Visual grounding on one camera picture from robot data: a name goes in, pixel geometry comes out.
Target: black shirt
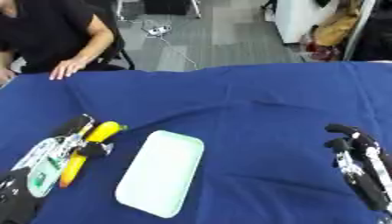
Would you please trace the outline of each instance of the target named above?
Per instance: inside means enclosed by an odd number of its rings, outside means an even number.
[[[93,10],[82,0],[16,0],[17,17],[0,14],[0,51],[14,50],[24,73],[49,72],[90,40]]]

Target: table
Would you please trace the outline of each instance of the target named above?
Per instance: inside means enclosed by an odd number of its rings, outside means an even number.
[[[0,171],[69,118],[88,113],[130,131],[54,189],[34,224],[374,224],[332,168],[328,123],[358,126],[392,149],[392,66],[227,66],[189,73],[25,75],[0,91]],[[114,191],[146,137],[202,139],[205,155],[181,212],[164,220],[120,205]]]

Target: power strip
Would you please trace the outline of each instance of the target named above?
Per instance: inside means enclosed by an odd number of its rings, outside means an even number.
[[[172,30],[172,27],[170,25],[164,25],[158,28],[150,29],[147,32],[149,33],[149,36],[151,37],[162,37],[166,33],[170,32]]]

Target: cable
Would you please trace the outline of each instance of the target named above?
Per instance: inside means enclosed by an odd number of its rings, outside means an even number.
[[[187,61],[191,62],[191,63],[193,64],[195,70],[198,70],[198,69],[199,69],[198,64],[197,64],[196,62],[194,62],[193,60],[191,60],[190,58],[188,58],[184,53],[177,51],[169,41],[167,41],[166,39],[164,39],[163,36],[160,36],[159,39],[162,40],[163,42],[165,42],[165,43],[169,46],[169,48],[170,48],[172,51],[174,51],[175,53],[181,55],[181,56],[184,57],[184,59],[186,59]]]
[[[194,68],[195,68],[195,70],[199,70],[199,66],[198,66],[198,64],[197,64],[196,62],[194,62],[193,60],[191,60],[191,59],[190,59],[189,57],[187,57],[184,53],[177,51],[177,50],[174,48],[174,46],[173,46],[169,41],[167,41],[166,39],[164,39],[164,37],[163,37],[164,34],[159,35],[159,36],[149,36],[149,34],[150,34],[150,29],[157,29],[157,28],[162,27],[162,26],[170,26],[170,27],[172,28],[172,14],[169,14],[169,15],[168,15],[167,20],[166,20],[166,22],[165,22],[165,23],[166,23],[165,25],[159,25],[157,21],[152,20],[152,19],[126,20],[125,17],[124,17],[123,15],[121,15],[121,12],[119,13],[119,15],[120,15],[120,16],[119,16],[119,21],[121,21],[121,22],[127,22],[127,23],[132,23],[132,24],[139,24],[139,23],[142,23],[141,30],[144,31],[144,32],[147,32],[147,38],[159,38],[161,41],[163,41],[164,43],[166,43],[167,46],[168,46],[172,51],[174,51],[175,53],[181,55],[185,60],[187,60],[188,62],[192,63],[193,66],[194,66]],[[150,28],[150,29],[146,28],[145,26],[146,26],[147,23],[153,24],[153,27]]]

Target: gray carpet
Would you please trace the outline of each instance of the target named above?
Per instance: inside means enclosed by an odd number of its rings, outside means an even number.
[[[301,62],[282,45],[277,28],[263,21],[260,5],[265,0],[201,0],[202,19],[193,10],[187,16],[138,15],[140,3],[126,3],[123,15],[134,23],[121,22],[126,50],[136,68],[146,71],[190,71],[197,68],[226,65]],[[171,25],[172,32],[159,38],[147,38],[142,20],[157,25]],[[153,28],[148,21],[145,28]]]

